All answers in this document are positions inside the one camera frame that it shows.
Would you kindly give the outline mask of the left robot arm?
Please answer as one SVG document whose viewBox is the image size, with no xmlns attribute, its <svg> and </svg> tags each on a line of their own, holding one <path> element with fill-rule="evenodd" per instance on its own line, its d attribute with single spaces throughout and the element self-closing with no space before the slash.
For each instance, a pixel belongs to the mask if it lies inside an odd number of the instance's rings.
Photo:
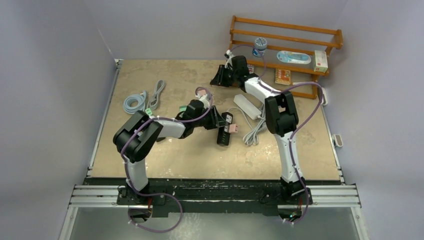
<svg viewBox="0 0 424 240">
<path fill-rule="evenodd" d="M 134 113 L 112 139 L 123 158 L 130 199 L 142 205 L 154 195 L 149 190 L 146 157 L 159 139 L 185 139 L 195 128 L 213 130 L 228 125 L 226 116 L 219 114 L 214 105 L 206 106 L 200 100 L 191 100 L 175 118 L 152 117 L 141 110 Z"/>
</svg>

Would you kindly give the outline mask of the green charger plug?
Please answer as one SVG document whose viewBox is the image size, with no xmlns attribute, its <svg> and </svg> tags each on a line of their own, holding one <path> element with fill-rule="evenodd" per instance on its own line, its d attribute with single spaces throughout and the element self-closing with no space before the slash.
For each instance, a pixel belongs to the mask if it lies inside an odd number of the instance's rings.
<svg viewBox="0 0 424 240">
<path fill-rule="evenodd" d="M 180 113 L 183 113 L 183 112 L 185 112 L 187 110 L 187 106 L 186 105 L 182 105 L 182 106 L 180 106 L 179 107 L 179 112 Z"/>
</svg>

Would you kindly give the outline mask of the black power strip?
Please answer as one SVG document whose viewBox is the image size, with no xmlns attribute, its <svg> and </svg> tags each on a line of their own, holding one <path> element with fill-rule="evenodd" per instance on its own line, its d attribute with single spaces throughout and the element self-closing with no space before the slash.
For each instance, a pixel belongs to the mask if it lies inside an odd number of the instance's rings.
<svg viewBox="0 0 424 240">
<path fill-rule="evenodd" d="M 229 132 L 230 125 L 233 123 L 233 115 L 229 112 L 224 112 L 221 114 L 222 118 L 227 122 L 227 124 L 218 129 L 218 135 L 216 143 L 219 146 L 228 146 L 230 144 L 231 134 Z"/>
</svg>

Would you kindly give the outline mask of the white power strip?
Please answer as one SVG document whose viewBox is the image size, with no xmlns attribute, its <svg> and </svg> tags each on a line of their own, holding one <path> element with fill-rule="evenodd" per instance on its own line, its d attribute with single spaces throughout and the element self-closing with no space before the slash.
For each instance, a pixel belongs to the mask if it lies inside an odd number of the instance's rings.
<svg viewBox="0 0 424 240">
<path fill-rule="evenodd" d="M 262 115 L 262 112 L 242 94 L 235 95 L 233 102 L 252 120 L 257 120 Z"/>
</svg>

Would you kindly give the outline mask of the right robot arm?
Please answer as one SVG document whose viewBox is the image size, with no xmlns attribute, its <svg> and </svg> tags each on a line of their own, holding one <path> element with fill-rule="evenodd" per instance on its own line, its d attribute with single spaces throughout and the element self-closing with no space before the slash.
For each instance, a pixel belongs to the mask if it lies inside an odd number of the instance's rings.
<svg viewBox="0 0 424 240">
<path fill-rule="evenodd" d="M 257 74 L 250 73 L 245 56 L 235 56 L 230 51 L 224 56 L 226 63 L 219 66 L 210 84 L 239 88 L 263 103 L 266 127 L 275 137 L 281 161 L 280 196 L 284 202 L 292 204 L 306 187 L 296 148 L 295 132 L 299 116 L 294 97 L 291 92 L 276 90 Z"/>
</svg>

